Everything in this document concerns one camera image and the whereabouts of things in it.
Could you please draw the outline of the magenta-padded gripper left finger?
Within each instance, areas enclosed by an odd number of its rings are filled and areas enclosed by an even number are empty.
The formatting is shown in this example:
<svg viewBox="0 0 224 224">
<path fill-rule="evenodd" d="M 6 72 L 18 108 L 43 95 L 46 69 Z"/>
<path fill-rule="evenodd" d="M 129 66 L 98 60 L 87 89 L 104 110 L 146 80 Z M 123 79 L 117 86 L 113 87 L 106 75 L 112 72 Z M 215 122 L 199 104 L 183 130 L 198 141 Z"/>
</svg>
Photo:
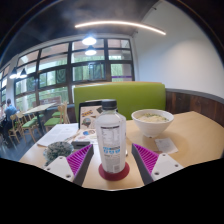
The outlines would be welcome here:
<svg viewBox="0 0 224 224">
<path fill-rule="evenodd" d="M 81 186 L 93 154 L 93 145 L 87 145 L 68 157 L 58 156 L 45 171 Z"/>
</svg>

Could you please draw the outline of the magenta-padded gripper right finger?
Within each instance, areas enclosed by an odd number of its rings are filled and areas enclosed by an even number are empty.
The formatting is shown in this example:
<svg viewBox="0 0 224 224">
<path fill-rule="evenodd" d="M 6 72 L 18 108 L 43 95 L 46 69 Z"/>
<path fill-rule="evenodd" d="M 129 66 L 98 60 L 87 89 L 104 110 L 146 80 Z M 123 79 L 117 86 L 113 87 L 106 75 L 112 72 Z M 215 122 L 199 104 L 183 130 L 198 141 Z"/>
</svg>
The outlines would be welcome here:
<svg viewBox="0 0 224 224">
<path fill-rule="evenodd" d="M 183 169 L 167 153 L 157 154 L 138 144 L 132 144 L 132 154 L 145 185 Z"/>
</svg>

